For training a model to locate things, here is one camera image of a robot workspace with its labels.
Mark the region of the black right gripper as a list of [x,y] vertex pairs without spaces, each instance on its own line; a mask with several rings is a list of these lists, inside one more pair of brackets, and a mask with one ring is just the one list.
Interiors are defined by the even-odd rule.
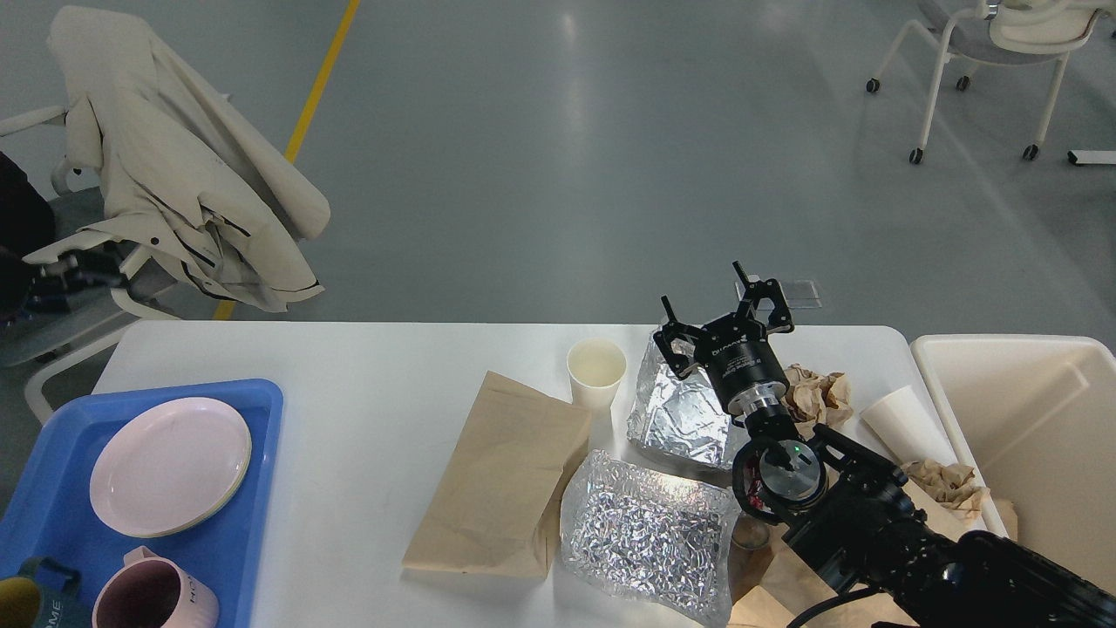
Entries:
[[733,269],[741,282],[733,317],[685,323],[662,294],[665,321],[653,334],[653,341],[675,378],[685,380],[705,371],[723,410],[745,416],[756,398],[750,390],[757,386],[769,392],[773,400],[785,398],[788,381],[768,335],[793,332],[793,318],[777,279],[753,281],[739,261],[733,262]]

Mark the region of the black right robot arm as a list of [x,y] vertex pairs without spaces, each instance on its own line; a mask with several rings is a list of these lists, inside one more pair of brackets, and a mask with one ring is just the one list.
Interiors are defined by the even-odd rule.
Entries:
[[892,461],[833,427],[802,437],[769,339],[793,332],[785,290],[777,279],[751,281],[739,262],[733,269],[735,310],[694,326],[663,298],[666,319],[653,339],[679,379],[705,371],[731,424],[748,433],[731,464],[738,505],[785,524],[785,544],[833,589],[793,627],[876,595],[917,627],[1112,627],[1113,596],[1096,584],[1006,537],[942,537]]

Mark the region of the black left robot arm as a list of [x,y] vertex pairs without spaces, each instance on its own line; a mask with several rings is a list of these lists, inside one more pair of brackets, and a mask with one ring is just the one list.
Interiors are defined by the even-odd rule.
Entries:
[[68,313],[69,294],[128,284],[117,257],[100,251],[66,251],[58,262],[29,265],[3,248],[1,255],[1,323],[9,327],[33,313]]

